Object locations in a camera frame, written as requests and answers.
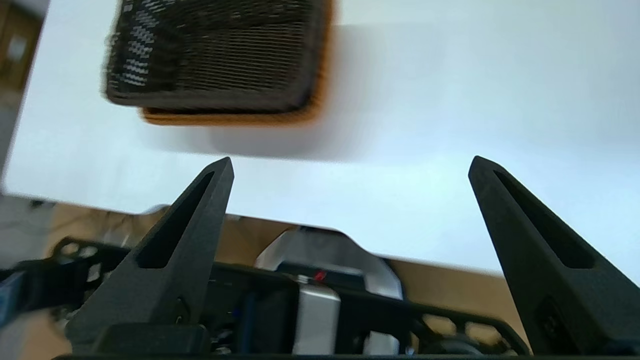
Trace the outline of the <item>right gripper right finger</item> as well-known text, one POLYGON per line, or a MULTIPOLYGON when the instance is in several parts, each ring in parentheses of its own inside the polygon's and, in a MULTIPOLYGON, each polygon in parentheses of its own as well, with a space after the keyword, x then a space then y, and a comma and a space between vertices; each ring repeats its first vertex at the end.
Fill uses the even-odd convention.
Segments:
POLYGON ((534 354, 638 354, 640 290, 496 162, 468 178, 534 354))

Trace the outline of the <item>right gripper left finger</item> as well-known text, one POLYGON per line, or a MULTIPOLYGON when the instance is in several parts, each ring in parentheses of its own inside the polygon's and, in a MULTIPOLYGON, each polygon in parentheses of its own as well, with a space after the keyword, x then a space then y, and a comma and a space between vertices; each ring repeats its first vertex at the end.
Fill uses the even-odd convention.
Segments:
POLYGON ((68 322, 74 354, 112 326, 198 322, 233 181, 230 157, 194 178, 68 322))

